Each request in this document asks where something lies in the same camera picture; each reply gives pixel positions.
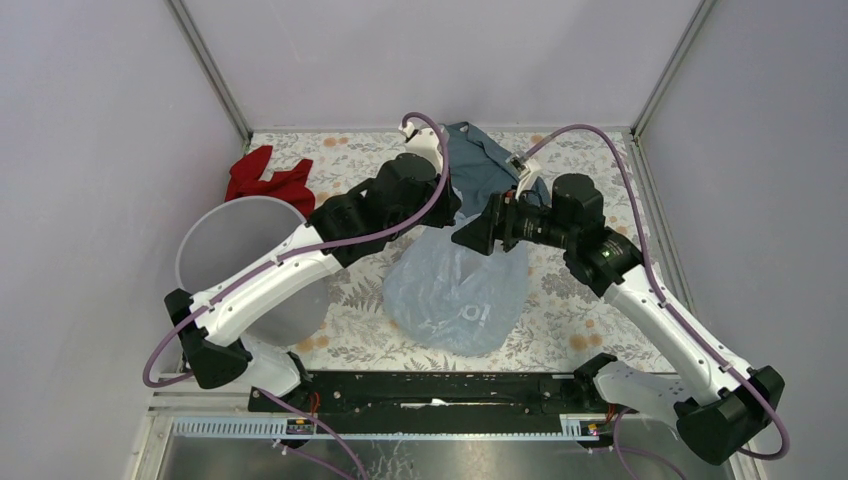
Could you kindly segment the light blue plastic trash bag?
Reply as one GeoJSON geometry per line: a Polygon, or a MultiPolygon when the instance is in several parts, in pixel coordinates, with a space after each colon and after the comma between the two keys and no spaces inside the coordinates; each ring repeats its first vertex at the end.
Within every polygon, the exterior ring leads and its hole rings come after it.
{"type": "Polygon", "coordinates": [[[426,348],[488,354],[505,343],[522,314],[529,289],[526,247],[496,247],[486,256],[451,240],[477,218],[459,212],[453,226],[426,227],[383,280],[385,313],[426,348]]]}

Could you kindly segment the grey plastic trash bin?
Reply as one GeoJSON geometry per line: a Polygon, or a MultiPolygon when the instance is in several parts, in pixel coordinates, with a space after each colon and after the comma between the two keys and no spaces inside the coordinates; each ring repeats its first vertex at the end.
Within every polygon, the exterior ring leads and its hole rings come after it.
{"type": "MultiPolygon", "coordinates": [[[[176,281],[189,293],[207,290],[239,273],[285,240],[305,217],[273,197],[241,197],[200,218],[176,256],[176,281]]],[[[270,345],[300,343],[323,324],[329,308],[326,282],[313,283],[260,317],[246,333],[270,345]]]]}

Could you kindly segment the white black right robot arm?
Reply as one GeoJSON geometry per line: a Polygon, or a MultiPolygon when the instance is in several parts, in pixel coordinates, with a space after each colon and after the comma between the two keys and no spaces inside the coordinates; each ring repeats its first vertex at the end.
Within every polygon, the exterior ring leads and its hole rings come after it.
{"type": "Polygon", "coordinates": [[[598,354],[574,373],[577,405],[589,412],[608,403],[629,407],[674,428],[701,460],[720,465],[771,424],[785,382],[774,368],[752,368],[711,335],[651,275],[636,245],[606,226],[603,206],[588,176],[565,174],[553,183],[550,205],[535,205],[517,191],[493,194],[452,240],[483,255],[522,241],[562,249],[569,273],[629,318],[679,377],[598,354]]]}

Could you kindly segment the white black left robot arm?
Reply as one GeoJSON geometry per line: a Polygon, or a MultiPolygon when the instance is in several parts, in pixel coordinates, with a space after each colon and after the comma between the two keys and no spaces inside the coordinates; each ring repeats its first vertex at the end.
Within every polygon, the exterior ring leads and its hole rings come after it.
{"type": "Polygon", "coordinates": [[[415,226],[454,222],[460,200],[450,186],[450,157],[402,153],[377,175],[329,198],[268,253],[217,285],[165,298],[194,379],[204,390],[230,383],[264,389],[288,411],[309,401],[306,371],[294,355],[242,336],[302,289],[381,252],[415,226]]]}

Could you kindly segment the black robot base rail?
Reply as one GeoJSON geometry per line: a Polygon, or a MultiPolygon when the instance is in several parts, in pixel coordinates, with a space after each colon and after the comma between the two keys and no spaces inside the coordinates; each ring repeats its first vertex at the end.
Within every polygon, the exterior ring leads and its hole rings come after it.
{"type": "Polygon", "coordinates": [[[281,403],[258,389],[248,400],[251,413],[300,410],[325,423],[430,416],[464,423],[477,416],[560,415],[605,426],[622,409],[603,400],[587,381],[552,373],[315,371],[281,403]]]}

